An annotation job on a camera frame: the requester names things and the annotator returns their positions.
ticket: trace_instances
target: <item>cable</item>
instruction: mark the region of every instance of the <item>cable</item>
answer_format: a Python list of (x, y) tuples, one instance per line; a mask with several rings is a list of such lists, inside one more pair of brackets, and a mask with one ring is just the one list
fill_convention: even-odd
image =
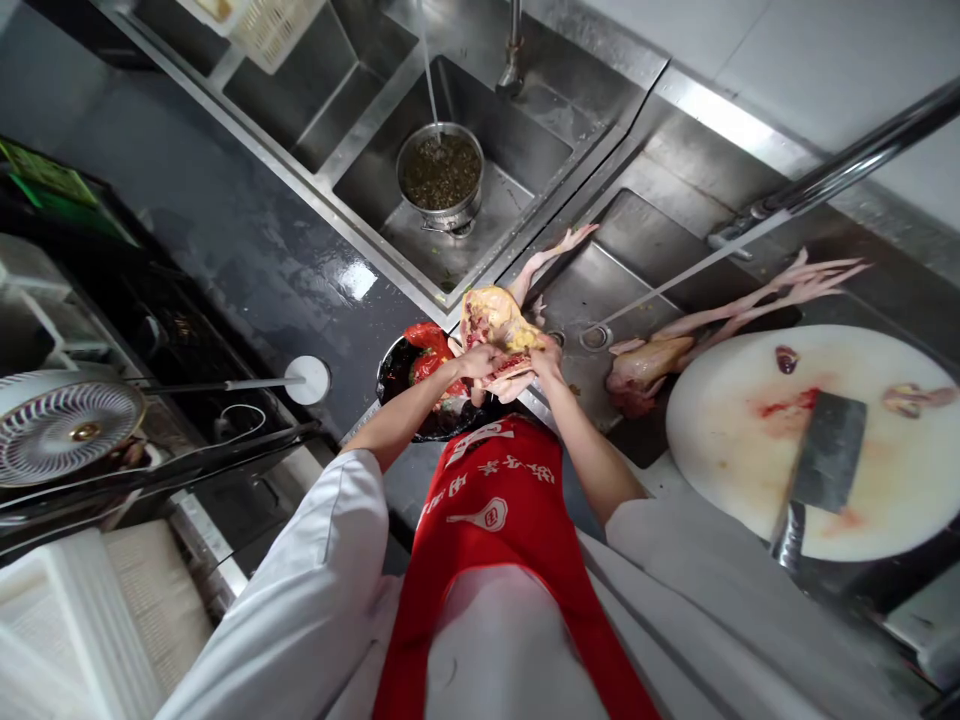
[[(87, 478), (86, 480), (78, 480), (77, 482), (70, 483), (69, 485), (58, 485), (56, 487), (47, 488), (46, 490), (40, 490), (38, 492), (31, 493), (30, 495), (24, 495), (23, 497), (15, 498), (13, 500), (8, 500), (5, 503), (0, 503), (0, 510), (6, 510), (8, 507), (13, 507), (14, 505), (20, 505), (22, 503), (25, 503), (27, 500), (33, 500), (34, 498), (43, 497), (44, 495), (49, 495), (50, 493), (60, 492), (61, 490), (69, 490), (70, 488), (79, 487), (80, 485), (86, 485), (92, 482), (97, 482), (98, 480), (106, 480), (107, 478), (110, 478), (110, 477), (127, 475), (129, 473), (134, 473), (134, 472), (145, 472), (145, 473), (153, 472), (157, 468), (161, 468), (161, 467), (164, 467), (165, 465), (169, 465), (172, 462), (177, 462), (178, 460), (182, 460), (183, 458), (188, 457), (189, 455), (193, 455), (194, 453), (198, 453), (203, 450), (213, 450), (214, 448), (223, 447), (224, 445), (229, 445), (230, 443), (235, 442), (240, 438), (245, 438), (247, 437), (247, 435), (251, 435), (255, 433), (257, 430), (259, 430), (260, 428), (262, 428), (264, 425), (267, 424), (267, 414), (263, 410), (258, 408), (256, 405), (247, 405), (246, 403), (236, 403), (234, 405), (229, 405), (225, 407), (220, 412), (221, 419), (228, 411), (233, 410), (234, 408), (237, 408), (237, 407), (249, 408), (250, 410), (256, 410), (258, 413), (260, 413), (260, 422), (257, 424), (257, 426), (250, 430), (245, 430), (244, 432), (240, 433), (236, 437), (230, 438), (229, 440), (224, 440), (223, 442), (217, 443), (216, 445), (205, 445), (201, 448), (190, 450), (189, 452), (185, 452), (183, 455), (178, 455), (175, 458), (170, 458), (166, 462), (160, 463), (159, 465), (154, 465), (153, 467), (150, 467), (150, 468), (130, 468), (129, 470), (118, 470), (117, 472), (106, 473), (105, 475), (98, 475), (97, 477)], [(0, 526), (10, 527), (12, 525), (4, 523), (2, 520), (0, 520)]]
[[(152, 491), (150, 491), (150, 492), (148, 492), (148, 493), (144, 493), (143, 495), (138, 496), (138, 497), (134, 500), (134, 503), (138, 503), (138, 502), (140, 502), (141, 500), (146, 500), (148, 497), (151, 497), (152, 495), (156, 495), (157, 493), (166, 492), (166, 491), (168, 491), (168, 490), (179, 490), (179, 489), (182, 488), (182, 487), (186, 487), (187, 485), (190, 485), (190, 484), (192, 484), (192, 483), (200, 482), (201, 480), (206, 480), (208, 477), (211, 477), (211, 476), (213, 476), (213, 475), (218, 475), (219, 473), (226, 472), (227, 470), (232, 470), (233, 468), (238, 467), (238, 466), (243, 465), (243, 464), (244, 464), (244, 463), (237, 463), (236, 465), (231, 465), (230, 467), (220, 468), (219, 470), (214, 470), (213, 472), (209, 472), (209, 473), (207, 473), (206, 475), (201, 475), (201, 476), (198, 477), (198, 478), (193, 478), (192, 480), (187, 480), (186, 482), (180, 483), (179, 485), (170, 485), (170, 486), (168, 486), (168, 487), (157, 488), (156, 490), (152, 490)], [(97, 520), (102, 520), (103, 518), (107, 517), (108, 515), (111, 515), (111, 514), (113, 514), (113, 513), (115, 513), (115, 512), (118, 512), (118, 511), (120, 511), (120, 510), (122, 510), (122, 509), (123, 509), (123, 506), (122, 506), (122, 505), (121, 505), (120, 507), (113, 507), (113, 508), (110, 508), (109, 510), (105, 510), (104, 512), (100, 513), (99, 515), (94, 515), (92, 518), (84, 518), (83, 520), (78, 520), (78, 521), (75, 522), (75, 523), (70, 523), (69, 525), (65, 525), (65, 526), (63, 526), (63, 527), (59, 527), (59, 528), (54, 528), (54, 529), (52, 529), (52, 530), (48, 530), (47, 532), (41, 533), (40, 535), (37, 535), (36, 537), (32, 537), (32, 538), (30, 538), (29, 540), (24, 540), (24, 541), (21, 542), (21, 543), (17, 543), (17, 544), (14, 545), (13, 547), (4, 548), (4, 549), (0, 550), (0, 557), (3, 557), (4, 555), (8, 555), (9, 553), (12, 553), (14, 550), (19, 550), (20, 548), (25, 547), (25, 546), (27, 546), (27, 545), (32, 545), (33, 543), (35, 543), (35, 542), (37, 542), (37, 541), (39, 541), (39, 540), (43, 540), (44, 538), (50, 537), (51, 535), (56, 535), (57, 533), (64, 532), (64, 531), (66, 531), (66, 530), (73, 530), (73, 528), (75, 528), (75, 527), (80, 527), (81, 525), (86, 525), (87, 523), (93, 523), (93, 522), (96, 522)]]

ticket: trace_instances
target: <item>chef sleeve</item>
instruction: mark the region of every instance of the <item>chef sleeve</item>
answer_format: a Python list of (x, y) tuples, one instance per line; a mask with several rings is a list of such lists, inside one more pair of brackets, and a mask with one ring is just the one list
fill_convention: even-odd
[(157, 720), (322, 716), (370, 646), (386, 542), (376, 459), (337, 457)]
[(693, 492), (632, 500), (609, 547), (685, 597), (831, 716), (901, 718), (862, 642), (794, 585), (759, 539)]

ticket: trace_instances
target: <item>sink basin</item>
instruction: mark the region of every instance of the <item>sink basin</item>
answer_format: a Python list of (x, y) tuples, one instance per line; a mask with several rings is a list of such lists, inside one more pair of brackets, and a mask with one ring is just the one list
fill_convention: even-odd
[(431, 63), (437, 113), (467, 127), (484, 153), (483, 205), (465, 238), (423, 230), (400, 196), (403, 141), (433, 121), (426, 74), (400, 101), (334, 186), (334, 193), (440, 291), (451, 293), (499, 252), (531, 200), (573, 149), (443, 56)]
[(276, 74), (244, 60), (224, 94), (316, 172), (416, 44), (385, 15), (328, 2)]
[[(597, 230), (575, 253), (561, 256), (528, 295), (543, 294), (545, 330), (564, 343), (564, 377), (597, 428), (638, 467), (649, 467), (667, 449), (665, 413), (676, 376), (657, 396), (656, 409), (623, 419), (607, 399), (604, 381), (613, 367), (607, 352), (614, 342), (646, 338), (685, 314), (709, 310), (760, 286), (753, 276), (724, 260), (644, 306), (614, 320), (604, 331), (581, 333), (652, 287), (702, 259), (706, 245), (635, 192), (620, 189), (590, 222)], [(790, 327), (801, 319), (795, 308), (759, 318), (749, 331)], [(534, 386), (534, 394), (540, 394)]]
[(177, 0), (140, 0), (134, 14), (201, 75), (209, 75), (230, 48), (226, 38), (197, 21)]

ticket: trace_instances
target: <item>metal pipe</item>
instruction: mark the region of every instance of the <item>metal pipe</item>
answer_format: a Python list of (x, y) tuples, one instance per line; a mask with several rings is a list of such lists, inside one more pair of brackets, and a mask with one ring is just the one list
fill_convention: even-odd
[(189, 385), (153, 385), (140, 388), (144, 395), (167, 395), (180, 392), (209, 392), (211, 390), (259, 390), (268, 387), (303, 385), (302, 377), (271, 378), (269, 380), (223, 380), (221, 382), (191, 383)]
[(799, 180), (753, 203), (730, 224), (711, 233), (708, 244), (720, 247), (779, 210), (797, 216), (830, 200), (958, 115), (960, 78), (941, 85)]
[(523, 36), (520, 32), (520, 20), (523, 15), (521, 0), (510, 0), (510, 35), (507, 36), (507, 66), (497, 81), (498, 95), (516, 97), (523, 89), (523, 76), (520, 74), (520, 48)]

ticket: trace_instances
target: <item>stainless steel pot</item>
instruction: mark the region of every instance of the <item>stainless steel pot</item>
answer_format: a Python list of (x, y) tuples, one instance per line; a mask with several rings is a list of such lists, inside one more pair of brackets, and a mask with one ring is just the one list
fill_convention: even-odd
[[(480, 158), (480, 177), (477, 178), (477, 186), (471, 193), (452, 208), (445, 210), (426, 210), (408, 198), (407, 194), (403, 191), (403, 171), (413, 156), (414, 151), (420, 146), (420, 143), (424, 142), (431, 135), (436, 135), (438, 130), (444, 135), (456, 135), (470, 141), (470, 144), (473, 145), (473, 149), (477, 151), (477, 155)], [(483, 149), (480, 147), (479, 141), (474, 134), (465, 127), (451, 122), (430, 123), (429, 125), (423, 126), (404, 141), (400, 147), (400, 154), (397, 156), (397, 185), (400, 186), (400, 194), (403, 196), (403, 199), (416, 208), (417, 212), (423, 217), (422, 228), (424, 230), (453, 232), (469, 224), (470, 221), (476, 217), (477, 213), (480, 212), (480, 186), (483, 184), (483, 171)]]

